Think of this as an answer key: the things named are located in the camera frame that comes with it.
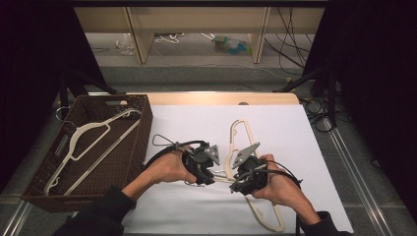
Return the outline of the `metal floor rail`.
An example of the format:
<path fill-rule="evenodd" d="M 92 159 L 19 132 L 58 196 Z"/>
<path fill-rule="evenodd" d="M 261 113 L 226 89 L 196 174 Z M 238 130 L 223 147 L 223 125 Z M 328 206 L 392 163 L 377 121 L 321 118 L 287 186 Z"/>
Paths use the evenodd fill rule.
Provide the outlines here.
<path fill-rule="evenodd" d="M 328 118 L 325 119 L 324 124 L 328 128 L 330 138 L 378 236 L 393 236 L 392 230 L 388 226 L 387 218 L 372 195 L 336 126 Z"/>
<path fill-rule="evenodd" d="M 0 232 L 0 236 L 19 236 L 23 226 L 28 219 L 32 209 L 32 204 L 20 201 L 17 208 L 7 221 L 5 228 Z"/>

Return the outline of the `person's right hand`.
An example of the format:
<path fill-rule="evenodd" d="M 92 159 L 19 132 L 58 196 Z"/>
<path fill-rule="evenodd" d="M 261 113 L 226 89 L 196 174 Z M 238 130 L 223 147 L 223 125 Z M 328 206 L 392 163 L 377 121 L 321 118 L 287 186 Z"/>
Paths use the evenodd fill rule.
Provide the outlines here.
<path fill-rule="evenodd" d="M 271 201 L 274 205 L 291 207 L 301 214 L 309 207 L 309 202 L 300 188 L 288 177 L 269 173 L 267 184 L 260 190 L 254 191 L 252 196 L 256 199 Z"/>

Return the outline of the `person's left hand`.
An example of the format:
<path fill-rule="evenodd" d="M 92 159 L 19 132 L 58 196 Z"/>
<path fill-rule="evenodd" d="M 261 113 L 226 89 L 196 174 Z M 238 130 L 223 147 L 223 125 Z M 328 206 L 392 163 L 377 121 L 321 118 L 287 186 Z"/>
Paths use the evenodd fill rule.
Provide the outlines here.
<path fill-rule="evenodd" d="M 195 183 L 197 177 L 190 173 L 182 162 L 181 151 L 171 151 L 155 160 L 142 174 L 141 177 L 150 184 L 160 182 L 186 181 Z"/>

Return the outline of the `brown woven basket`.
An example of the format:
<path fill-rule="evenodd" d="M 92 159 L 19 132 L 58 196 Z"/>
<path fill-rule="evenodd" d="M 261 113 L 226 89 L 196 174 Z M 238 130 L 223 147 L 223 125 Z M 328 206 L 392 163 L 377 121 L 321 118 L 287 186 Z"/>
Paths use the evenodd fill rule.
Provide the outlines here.
<path fill-rule="evenodd" d="M 139 126 L 116 147 L 69 196 L 64 193 L 137 119 L 120 118 L 111 123 L 111 131 L 79 161 L 70 160 L 60 174 L 59 184 L 49 196 L 43 190 L 52 174 L 68 153 L 69 141 L 77 127 L 102 122 L 126 109 L 143 112 Z M 78 211 L 104 196 L 109 187 L 123 188 L 144 169 L 144 162 L 152 124 L 149 98 L 145 94 L 81 95 L 61 126 L 54 142 L 41 162 L 22 199 L 48 212 Z M 104 131 L 105 127 L 91 129 L 80 138 L 73 152 L 79 156 Z"/>

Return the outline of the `white table mat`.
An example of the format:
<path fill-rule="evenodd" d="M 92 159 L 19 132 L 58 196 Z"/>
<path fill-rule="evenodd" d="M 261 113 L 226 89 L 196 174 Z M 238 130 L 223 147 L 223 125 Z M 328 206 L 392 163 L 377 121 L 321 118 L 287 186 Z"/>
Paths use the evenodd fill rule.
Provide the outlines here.
<path fill-rule="evenodd" d="M 304 194 L 317 210 L 327 210 L 337 229 L 352 226 L 328 172 L 304 109 L 300 105 L 155 105 L 148 154 L 160 151 L 167 141 L 203 140 L 217 145 L 219 156 L 228 154 L 230 126 L 235 120 L 249 122 L 260 145 L 258 154 L 273 154 L 301 182 Z M 235 146 L 246 148 L 249 140 L 237 127 Z M 272 205 L 256 200 L 265 221 L 276 224 Z M 244 197 L 228 184 L 216 182 L 192 187 L 182 182 L 161 183 L 140 197 L 124 218 L 128 234 L 137 235 L 266 235 Z"/>

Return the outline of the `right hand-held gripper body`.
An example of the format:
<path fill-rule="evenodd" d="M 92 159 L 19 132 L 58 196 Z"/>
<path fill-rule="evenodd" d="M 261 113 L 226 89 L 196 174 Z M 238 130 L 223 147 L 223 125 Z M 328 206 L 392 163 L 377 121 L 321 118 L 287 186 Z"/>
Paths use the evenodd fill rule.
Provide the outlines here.
<path fill-rule="evenodd" d="M 233 161 L 232 168 L 237 170 L 234 182 L 245 184 L 245 193 L 242 194 L 244 196 L 262 189 L 268 182 L 267 163 L 255 156 L 255 150 L 259 145 L 255 143 L 241 149 Z"/>

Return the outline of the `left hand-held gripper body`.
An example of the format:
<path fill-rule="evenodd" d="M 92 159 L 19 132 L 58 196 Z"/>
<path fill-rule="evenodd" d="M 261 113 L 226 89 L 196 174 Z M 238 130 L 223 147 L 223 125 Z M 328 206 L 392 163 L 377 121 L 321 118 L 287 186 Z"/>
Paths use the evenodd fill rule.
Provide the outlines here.
<path fill-rule="evenodd" d="M 196 176 L 212 177 L 213 174 L 209 169 L 219 164 L 218 147 L 217 145 L 186 147 L 183 153 L 183 163 Z"/>

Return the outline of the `beige plastic clothes hanger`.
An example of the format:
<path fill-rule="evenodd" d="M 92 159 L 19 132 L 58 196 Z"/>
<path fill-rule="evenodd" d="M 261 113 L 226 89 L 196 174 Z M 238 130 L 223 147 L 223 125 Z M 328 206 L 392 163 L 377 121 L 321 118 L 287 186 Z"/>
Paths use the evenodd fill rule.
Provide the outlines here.
<path fill-rule="evenodd" d="M 113 117 L 108 118 L 105 121 L 87 123 L 81 127 L 77 127 L 75 133 L 72 135 L 69 141 L 68 153 L 63 158 L 60 165 L 57 167 L 57 169 L 55 170 L 55 172 L 52 174 L 49 181 L 47 182 L 43 190 L 44 195 L 49 196 L 51 189 L 56 187 L 59 184 L 60 174 L 70 160 L 79 161 L 101 139 L 103 139 L 111 131 L 112 122 L 117 121 L 120 118 L 137 116 L 138 119 L 100 157 L 96 159 L 96 161 L 81 175 L 81 177 L 77 179 L 75 183 L 64 193 L 64 196 L 69 196 L 70 194 L 72 194 L 81 185 L 81 183 L 84 182 L 89 177 L 90 174 L 92 174 L 93 170 L 139 126 L 139 123 L 142 118 L 142 114 L 143 114 L 142 111 L 138 109 L 130 108 L 130 109 L 126 109 L 120 112 L 119 114 L 114 115 Z M 79 156 L 74 156 L 73 152 L 76 148 L 79 138 L 85 132 L 91 129 L 100 128 L 100 127 L 105 127 L 106 130 L 94 142 L 92 142 Z"/>
<path fill-rule="evenodd" d="M 247 137 L 249 139 L 249 143 L 250 145 L 253 145 L 255 143 L 259 143 L 256 142 L 249 122 L 245 119 L 241 119 L 241 120 L 236 120 L 232 123 L 231 127 L 230 127 L 230 138 L 229 138 L 229 151 L 227 156 L 224 158 L 223 161 L 223 169 L 222 170 L 213 170 L 212 173 L 214 175 L 214 180 L 215 181 L 220 181 L 220 182 L 224 182 L 224 183 L 229 183 L 230 185 L 235 181 L 234 179 L 234 175 L 237 173 L 236 169 L 232 168 L 233 165 L 233 161 L 235 160 L 235 157 L 237 155 L 237 153 L 243 149 L 243 148 L 238 148 L 235 146 L 235 137 L 237 135 L 237 126 L 239 126 L 240 124 L 242 124 L 246 130 L 246 134 Z M 263 214 L 262 212 L 256 208 L 256 206 L 254 205 L 252 199 L 249 197 L 249 195 L 244 196 L 250 210 L 252 211 L 252 214 L 254 215 L 254 218 L 259 222 L 259 224 L 265 228 L 266 230 L 269 230 L 271 232 L 282 232 L 285 229 L 285 223 L 283 220 L 283 217 L 280 213 L 280 210 L 278 209 L 277 206 L 273 206 L 273 212 L 274 215 L 276 217 L 277 220 L 277 224 L 276 225 L 270 225 L 269 223 L 267 223 L 264 220 Z"/>
<path fill-rule="evenodd" d="M 249 140 L 249 145 L 244 148 L 235 146 L 239 125 L 243 126 Z M 259 145 L 253 138 L 248 121 L 235 120 L 230 126 L 228 154 L 223 161 L 220 161 L 217 146 L 202 144 L 197 148 L 186 148 L 183 163 L 187 170 L 197 177 L 198 185 L 210 185 L 215 181 L 228 183 L 232 193 L 244 195 L 254 218 L 263 228 L 271 232 L 282 232 L 285 223 L 278 207 L 272 208 L 277 224 L 269 224 L 249 197 L 254 190 L 261 189 L 268 181 L 267 163 L 258 159 Z"/>

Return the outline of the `black tripod stand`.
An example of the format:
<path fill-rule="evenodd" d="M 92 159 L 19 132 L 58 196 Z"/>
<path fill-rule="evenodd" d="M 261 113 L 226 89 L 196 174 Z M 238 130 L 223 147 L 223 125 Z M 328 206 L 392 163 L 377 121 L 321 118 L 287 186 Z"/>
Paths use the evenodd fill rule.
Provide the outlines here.
<path fill-rule="evenodd" d="M 101 89 L 109 94 L 117 94 L 118 91 L 114 88 L 109 87 L 104 80 L 94 79 L 89 77 L 87 74 L 65 69 L 60 76 L 60 101 L 62 107 L 69 106 L 68 90 L 73 95 L 73 97 L 78 97 L 79 95 L 88 95 L 85 85 L 93 85 L 94 87 Z"/>
<path fill-rule="evenodd" d="M 335 121 L 336 78 L 334 72 L 326 68 L 314 69 L 301 76 L 298 80 L 289 82 L 285 87 L 277 89 L 276 92 L 290 92 L 310 80 L 314 81 L 310 88 L 310 95 L 313 98 L 320 98 L 321 100 L 327 101 L 323 116 L 329 121 L 328 130 L 331 131 L 337 127 Z"/>

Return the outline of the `beige cabinet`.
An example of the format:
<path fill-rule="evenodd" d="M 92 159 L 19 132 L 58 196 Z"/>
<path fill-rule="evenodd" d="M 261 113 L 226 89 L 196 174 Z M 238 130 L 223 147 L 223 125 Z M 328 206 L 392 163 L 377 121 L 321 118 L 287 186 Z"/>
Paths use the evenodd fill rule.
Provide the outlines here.
<path fill-rule="evenodd" d="M 147 62 L 153 37 L 168 32 L 245 33 L 253 62 L 261 62 L 265 35 L 317 32 L 324 10 L 306 7 L 77 7 L 86 32 L 129 33 L 139 63 Z"/>

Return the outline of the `black curtain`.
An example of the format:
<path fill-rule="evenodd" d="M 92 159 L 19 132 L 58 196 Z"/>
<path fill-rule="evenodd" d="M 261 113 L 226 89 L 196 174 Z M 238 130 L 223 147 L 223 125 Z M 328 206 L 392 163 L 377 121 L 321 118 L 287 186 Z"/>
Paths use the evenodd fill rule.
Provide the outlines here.
<path fill-rule="evenodd" d="M 417 0 L 328 0 L 304 72 L 332 58 L 349 114 L 417 219 Z"/>
<path fill-rule="evenodd" d="M 104 82 L 70 0 L 0 0 L 0 192 L 63 80 Z"/>

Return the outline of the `clear plastic bag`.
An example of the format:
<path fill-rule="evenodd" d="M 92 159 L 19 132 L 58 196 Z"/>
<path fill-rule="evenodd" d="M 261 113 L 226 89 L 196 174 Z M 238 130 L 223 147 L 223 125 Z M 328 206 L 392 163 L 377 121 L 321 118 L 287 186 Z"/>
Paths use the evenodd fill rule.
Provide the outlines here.
<path fill-rule="evenodd" d="M 124 33 L 122 37 L 116 41 L 115 45 L 122 55 L 131 56 L 135 54 L 135 46 L 129 33 Z"/>

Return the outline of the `green and blue plastic packaging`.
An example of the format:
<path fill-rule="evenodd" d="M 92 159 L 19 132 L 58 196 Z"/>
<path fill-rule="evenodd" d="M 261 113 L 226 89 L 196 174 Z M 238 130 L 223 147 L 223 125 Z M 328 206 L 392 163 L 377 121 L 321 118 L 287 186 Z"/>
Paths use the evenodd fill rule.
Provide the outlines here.
<path fill-rule="evenodd" d="M 225 35 L 216 35 L 213 40 L 215 48 L 225 51 L 231 55 L 239 53 L 251 54 L 252 50 L 249 45 L 242 40 L 231 38 Z"/>

